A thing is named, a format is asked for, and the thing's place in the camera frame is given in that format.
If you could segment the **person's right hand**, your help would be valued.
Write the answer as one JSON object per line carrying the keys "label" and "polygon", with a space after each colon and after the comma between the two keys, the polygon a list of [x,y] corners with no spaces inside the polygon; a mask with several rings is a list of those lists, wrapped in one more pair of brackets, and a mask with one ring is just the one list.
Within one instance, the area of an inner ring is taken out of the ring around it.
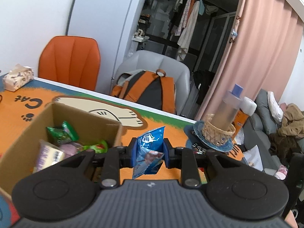
{"label": "person's right hand", "polygon": [[292,211],[289,211],[287,216],[285,217],[284,221],[292,228],[298,228],[297,222]]}

